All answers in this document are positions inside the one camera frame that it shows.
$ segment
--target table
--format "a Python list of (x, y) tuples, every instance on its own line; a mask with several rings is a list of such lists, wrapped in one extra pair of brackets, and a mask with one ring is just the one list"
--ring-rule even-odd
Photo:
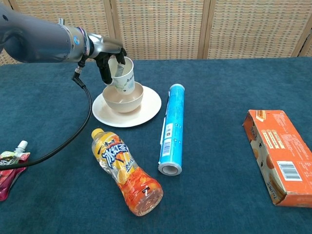
[[(162, 99), (159, 113), (132, 128), (93, 116), (51, 159), (29, 167), (0, 203), (1, 233), (309, 233), (312, 210), (271, 202), (242, 123), (249, 109), (284, 110), (312, 149), (312, 58), (135, 60), (135, 79)], [(34, 160), (82, 124), (87, 99), (71, 75), (76, 64), (0, 67), (0, 149), (21, 140)], [(95, 63), (81, 79), (93, 100), (104, 84)], [(182, 173), (157, 170), (168, 89), (185, 86)], [(91, 151), (91, 132), (118, 134), (164, 190), (160, 204), (134, 216)]]

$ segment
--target snack box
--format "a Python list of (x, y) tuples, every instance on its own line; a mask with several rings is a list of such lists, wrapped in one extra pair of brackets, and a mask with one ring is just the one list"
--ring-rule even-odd
[(277, 206), (312, 207), (312, 153), (282, 110), (249, 110), (243, 123)]

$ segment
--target beige plate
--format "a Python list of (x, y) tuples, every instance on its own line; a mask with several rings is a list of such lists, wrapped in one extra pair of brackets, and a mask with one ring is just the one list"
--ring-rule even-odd
[(132, 112), (119, 113), (112, 110), (100, 94), (93, 102), (95, 118), (112, 127), (127, 128), (143, 124), (153, 118), (161, 108), (161, 99), (153, 89), (143, 86), (144, 95), (141, 105)]

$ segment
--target black cable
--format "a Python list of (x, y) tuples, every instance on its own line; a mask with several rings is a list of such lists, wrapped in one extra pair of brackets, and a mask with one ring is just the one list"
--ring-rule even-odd
[(32, 162), (24, 162), (24, 163), (0, 166), (0, 171), (11, 170), (11, 169), (16, 169), (16, 168), (22, 168), (22, 167), (30, 167), (30, 166), (36, 165), (38, 163), (41, 163), (41, 162), (49, 159), (53, 155), (57, 154), (62, 149), (64, 149), (84, 129), (84, 127), (87, 125), (87, 123), (89, 121), (89, 118), (91, 116), (91, 113), (92, 113), (92, 98), (91, 98), (91, 95), (89, 93), (89, 90), (87, 89), (85, 84), (83, 84), (83, 82), (79, 79), (79, 77), (74, 77), (73, 80), (74, 80), (74, 82), (76, 82), (85, 91), (85, 93), (86, 93), (86, 95), (88, 97), (88, 101), (89, 101), (88, 116), (85, 119), (84, 123), (81, 125), (81, 127), (67, 141), (65, 141), (63, 144), (61, 144), (59, 147), (57, 147), (55, 150), (51, 151), (50, 153), (46, 154), (45, 156), (43, 156), (43, 157), (41, 157), (41, 158), (39, 158), (39, 159), (37, 159), (35, 161), (32, 161)]

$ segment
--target white paper cup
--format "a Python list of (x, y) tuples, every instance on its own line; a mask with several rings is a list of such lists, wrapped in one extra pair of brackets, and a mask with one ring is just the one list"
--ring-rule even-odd
[(130, 58), (125, 57), (126, 64), (120, 64), (124, 67), (123, 72), (120, 77), (115, 77), (118, 62), (116, 58), (111, 58), (108, 60), (108, 65), (111, 70), (113, 78), (113, 86), (117, 89), (120, 94), (128, 95), (132, 93), (135, 89), (135, 77), (133, 74), (133, 62)]

